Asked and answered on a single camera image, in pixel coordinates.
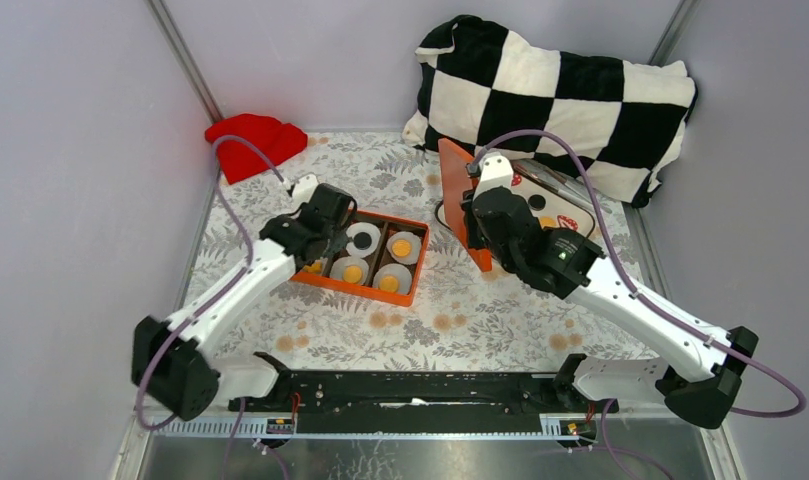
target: open box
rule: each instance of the open box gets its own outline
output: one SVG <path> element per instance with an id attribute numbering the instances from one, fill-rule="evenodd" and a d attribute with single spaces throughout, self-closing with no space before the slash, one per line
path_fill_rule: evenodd
<path id="1" fill-rule="evenodd" d="M 414 222 L 403 218 L 390 217 L 380 215 L 377 213 L 365 212 L 358 210 L 354 218 L 354 223 L 366 222 L 371 223 L 380 229 L 380 240 L 375 251 L 363 258 L 368 264 L 367 279 L 364 284 L 348 283 L 343 280 L 330 278 L 331 268 L 334 262 L 342 257 L 349 256 L 348 252 L 343 248 L 337 252 L 332 258 L 328 259 L 324 264 L 321 273 L 310 273 L 301 271 L 296 273 L 292 280 L 296 282 L 315 285 L 317 287 L 336 290 L 338 292 L 350 293 L 352 295 L 359 295 L 361 297 L 371 298 L 372 300 L 379 300 L 381 302 L 392 303 L 402 307 L 409 307 L 413 304 L 413 298 L 416 293 L 416 286 L 419 282 L 419 274 L 422 270 L 422 264 L 425 259 L 425 252 L 427 252 L 429 228 L 424 223 Z M 387 240 L 398 232 L 410 232 L 419 237 L 421 240 L 421 248 L 419 249 L 418 261 L 413 265 L 403 265 L 412 275 L 412 284 L 407 293 L 394 293 L 380 290 L 379 288 L 372 287 L 372 281 L 377 271 L 386 265 L 397 263 L 389 250 L 386 248 Z"/>

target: black and white checkered pillow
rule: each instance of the black and white checkered pillow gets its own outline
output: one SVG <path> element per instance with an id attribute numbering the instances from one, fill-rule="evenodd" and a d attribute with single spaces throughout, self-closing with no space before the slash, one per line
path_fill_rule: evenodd
<path id="1" fill-rule="evenodd" d="M 475 153 L 512 130 L 547 130 L 575 149 L 599 191 L 636 206 L 678 157 L 696 96 L 683 62 L 650 67 L 543 50 L 469 15 L 435 28 L 416 57 L 422 86 L 404 128 L 407 144 L 436 152 L 439 139 L 449 138 Z M 515 138 L 500 150 L 578 176 L 548 139 Z"/>

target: gray wall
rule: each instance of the gray wall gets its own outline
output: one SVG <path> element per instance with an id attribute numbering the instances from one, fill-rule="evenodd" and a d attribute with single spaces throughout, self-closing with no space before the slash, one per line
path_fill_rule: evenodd
<path id="1" fill-rule="evenodd" d="M 644 62 L 678 0 L 166 3 L 226 115 L 395 130 L 416 109 L 413 50 L 455 15 L 497 21 L 543 48 Z"/>
<path id="2" fill-rule="evenodd" d="M 681 305 L 755 330 L 757 358 L 809 396 L 809 0 L 702 2 L 676 59 L 701 97 L 647 210 L 664 274 Z M 791 397 L 749 371 L 737 403 Z M 730 418 L 749 480 L 809 478 L 809 408 Z"/>
<path id="3" fill-rule="evenodd" d="M 207 119 L 145 3 L 0 2 L 0 479 L 105 477 L 182 287 Z"/>

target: floral tablecloth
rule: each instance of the floral tablecloth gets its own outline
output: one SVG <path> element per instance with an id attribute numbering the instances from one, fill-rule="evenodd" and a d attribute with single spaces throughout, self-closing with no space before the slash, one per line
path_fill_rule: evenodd
<path id="1" fill-rule="evenodd" d="M 218 355 L 274 354 L 292 368 L 555 371 L 566 355 L 653 355 L 583 307 L 531 290 L 497 268 L 481 273 L 433 217 L 442 197 L 438 159 L 425 158 L 399 133 L 312 134 L 310 146 L 280 168 L 290 178 L 315 173 L 351 193 L 363 210 L 428 223 L 428 252 L 412 307 L 397 307 L 288 282 L 261 301 Z M 270 173 L 227 186 L 225 195 L 255 235 L 290 199 Z M 620 258 L 639 277 L 622 205 L 602 198 Z M 601 242 L 600 234 L 593 239 Z M 242 260 L 241 239 L 213 206 L 189 286 L 191 301 Z"/>

